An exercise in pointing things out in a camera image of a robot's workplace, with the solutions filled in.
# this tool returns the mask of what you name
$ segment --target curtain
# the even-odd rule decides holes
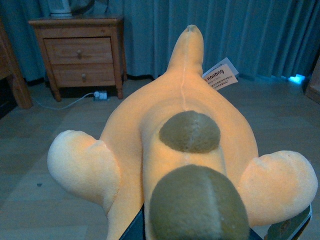
[[[88,0],[69,0],[83,5]],[[187,25],[204,38],[205,72],[228,57],[241,74],[308,76],[320,49],[319,0],[95,0],[91,13],[122,14],[127,72],[162,75]],[[0,17],[27,81],[45,68],[28,20],[50,15],[46,0],[0,0]]]
[[[49,16],[46,1],[0,0],[0,17],[27,81],[43,78],[45,66],[29,19]]]

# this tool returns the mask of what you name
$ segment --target stuffed animal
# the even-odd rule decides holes
[[[201,32],[188,26],[167,71],[118,106],[99,140],[68,130],[52,143],[50,174],[103,207],[107,240],[143,204],[147,240],[241,240],[314,199],[318,180],[301,154],[258,156],[249,123],[202,79],[203,52]]]

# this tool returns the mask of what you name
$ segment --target white cable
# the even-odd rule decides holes
[[[43,107],[43,108],[51,109],[51,110],[63,110],[63,109],[67,109],[67,108],[69,108],[71,105],[73,105],[73,104],[75,104],[75,103],[79,102],[80,100],[84,99],[86,96],[91,95],[91,94],[94,94],[94,93],[93,93],[93,92],[87,93],[87,94],[86,94],[86,95],[84,95],[83,97],[79,98],[78,100],[76,100],[76,101],[74,101],[74,102],[72,102],[72,103],[70,103],[69,105],[64,106],[64,107],[50,107],[50,106],[44,106],[44,105],[42,105],[40,102],[38,102],[37,100],[35,100],[33,97],[32,97],[32,99],[33,99],[37,104],[39,104],[41,107]]]

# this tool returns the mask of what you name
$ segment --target plush arm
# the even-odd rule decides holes
[[[108,213],[120,185],[120,170],[105,142],[82,131],[64,131],[48,152],[48,169],[68,192]]]
[[[318,180],[311,164],[294,151],[255,157],[237,188],[251,227],[275,224],[298,215],[310,205],[317,189]]]

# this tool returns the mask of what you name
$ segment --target tag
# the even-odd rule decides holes
[[[228,65],[228,67],[231,69],[234,76],[237,77],[239,75],[239,72],[237,71],[235,66],[231,63],[229,58],[226,57],[225,59],[221,60],[216,65],[214,65],[212,68],[210,68],[208,71],[206,71],[205,74],[202,75],[202,78],[204,78],[204,76],[208,75],[209,73],[211,73],[212,71],[216,70],[217,68],[221,67],[224,64]]]
[[[215,90],[222,89],[230,84],[238,82],[227,64],[216,68],[207,75],[203,75],[202,78]]]

